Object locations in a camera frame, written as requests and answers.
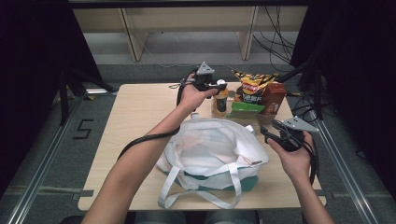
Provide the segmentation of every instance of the small bottle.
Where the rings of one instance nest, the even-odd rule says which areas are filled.
[[[227,88],[224,91],[220,91],[219,94],[213,96],[213,100],[212,100],[213,114],[220,116],[224,116],[227,114],[227,98],[228,98]]]

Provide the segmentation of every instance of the gray floor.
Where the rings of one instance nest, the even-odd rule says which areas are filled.
[[[270,46],[269,42],[262,39],[260,33],[255,36]],[[283,36],[294,42],[297,34],[285,33]],[[235,33],[151,34],[147,49],[138,63],[132,62],[126,36],[123,34],[86,34],[86,38],[104,80],[114,86],[148,81],[147,77],[144,77],[146,74],[137,74],[136,71],[158,73],[156,82],[178,80],[180,74],[185,74],[184,71],[190,71],[201,62],[213,65],[217,74],[229,77],[230,80],[230,67],[244,71],[248,68],[247,72],[269,74],[279,72],[276,69],[285,71],[292,68],[274,55],[270,55],[255,41],[252,43],[249,60],[242,61]],[[275,47],[277,52],[283,52],[280,46]],[[297,91],[296,83],[299,77],[296,76],[285,83],[288,91]],[[79,104],[33,203],[27,207],[28,212],[22,218],[23,223],[60,223],[65,217],[83,215],[77,208],[78,194],[84,185],[84,176],[91,167],[115,97],[111,94],[95,96],[93,100],[85,99]],[[287,98],[290,108],[303,105],[300,100],[301,98]],[[40,137],[37,138],[0,202],[0,223],[7,223],[13,214],[13,209],[34,177],[37,167],[50,147],[51,139],[59,128],[60,104],[57,99],[51,110]],[[315,134],[319,152],[319,180],[328,200],[327,208],[334,220],[336,223],[394,223],[396,203],[371,165],[356,155],[359,149],[341,119],[336,117],[336,111],[327,106],[323,115],[323,125],[329,130],[336,149],[329,148],[326,144],[324,140],[327,140],[327,136]],[[90,120],[86,121],[83,127],[92,131],[88,139],[77,140],[75,137],[81,136],[77,129],[83,119]],[[375,221],[367,221],[367,217],[364,216],[366,210],[359,208],[359,202],[354,200],[354,192],[350,191],[347,180],[337,169],[336,163],[339,161],[332,157],[334,151],[341,154],[342,162],[352,174],[349,180],[354,181],[355,190],[361,192],[363,200],[368,202],[366,206],[371,209],[369,215],[374,215]],[[260,217],[262,223],[302,222],[301,211],[298,208],[262,210]]]

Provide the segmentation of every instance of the wooden table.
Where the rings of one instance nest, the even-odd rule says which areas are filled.
[[[162,120],[176,106],[177,89],[170,89],[171,84],[127,84],[120,87],[117,99],[113,105],[107,121],[99,148],[97,149],[92,168],[85,183],[84,192],[92,192],[92,196],[81,197],[78,207],[88,210],[93,203],[99,189],[122,149],[147,133]],[[229,83],[229,90],[236,90],[240,83]],[[196,110],[201,118],[212,118],[210,110],[211,100],[207,99]],[[276,119],[290,119],[289,105],[284,100]],[[242,125],[251,124],[258,141],[266,150],[269,161],[259,172],[259,182],[252,191],[244,191],[236,209],[265,209],[300,207],[297,194],[290,179],[282,169],[277,154],[264,143],[264,136],[260,133],[260,126],[256,119],[235,120]],[[271,125],[266,125],[271,133],[278,134]],[[166,175],[154,167],[139,191],[136,193],[130,210],[160,210],[158,196],[165,181]],[[315,189],[321,189],[318,180],[314,183]],[[170,194],[184,190],[177,184],[171,188]],[[214,190],[226,202],[232,202],[234,191]],[[175,210],[210,210],[219,209],[196,195],[180,197],[170,208]]]

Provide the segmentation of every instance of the right hand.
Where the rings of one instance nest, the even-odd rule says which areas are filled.
[[[304,140],[311,147],[313,146],[313,139],[310,133],[304,132]],[[273,139],[268,139],[268,144],[279,156],[282,162],[283,170],[289,176],[291,181],[294,182],[295,180],[302,179],[309,180],[311,158],[309,153],[304,148],[300,148],[293,152],[288,152]]]

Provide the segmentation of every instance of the brown box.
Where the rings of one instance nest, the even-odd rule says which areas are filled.
[[[276,115],[286,96],[286,90],[282,83],[269,83],[262,94],[261,105],[265,108],[262,115]]]

